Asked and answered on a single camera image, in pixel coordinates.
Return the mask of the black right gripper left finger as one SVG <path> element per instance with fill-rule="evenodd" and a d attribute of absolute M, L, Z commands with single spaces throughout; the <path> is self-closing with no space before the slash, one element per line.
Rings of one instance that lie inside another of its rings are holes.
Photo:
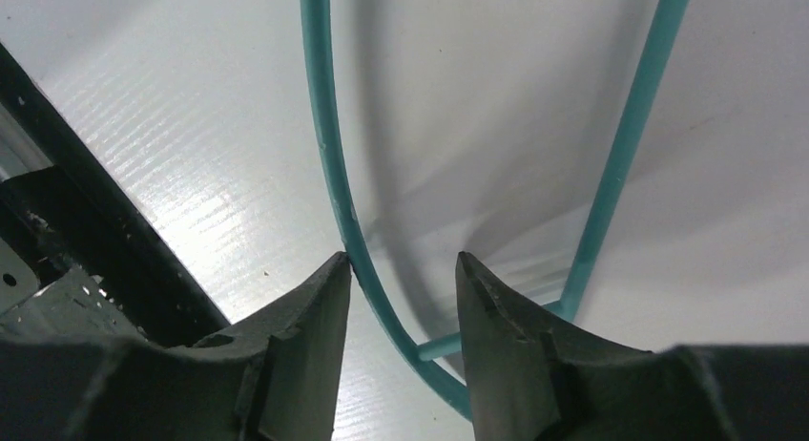
<path fill-rule="evenodd" d="M 1 317 L 1 436 L 328 440 L 350 285 L 338 252 L 240 322 L 164 347 L 73 269 Z"/>

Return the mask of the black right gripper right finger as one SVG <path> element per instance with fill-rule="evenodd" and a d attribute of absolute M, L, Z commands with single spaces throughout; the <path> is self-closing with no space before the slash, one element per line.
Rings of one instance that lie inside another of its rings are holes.
<path fill-rule="evenodd" d="M 804 440 L 807 345 L 651 352 L 569 323 L 468 252 L 455 269 L 479 440 Z"/>

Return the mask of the teal plastic hanger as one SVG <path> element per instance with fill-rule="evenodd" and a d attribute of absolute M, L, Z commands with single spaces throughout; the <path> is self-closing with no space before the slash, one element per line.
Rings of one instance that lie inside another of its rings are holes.
<path fill-rule="evenodd" d="M 330 0 L 300 0 L 308 92 L 322 171 L 344 249 L 365 298 L 388 339 L 411 369 L 466 420 L 472 418 L 467 387 L 436 359 L 458 353 L 454 333 L 417 344 L 407 333 L 380 282 L 352 199 L 342 151 L 331 36 Z M 659 0 L 634 73 L 612 147 L 560 298 L 547 305 L 566 321 L 575 318 L 594 270 L 633 160 L 651 114 L 658 87 L 690 0 Z"/>

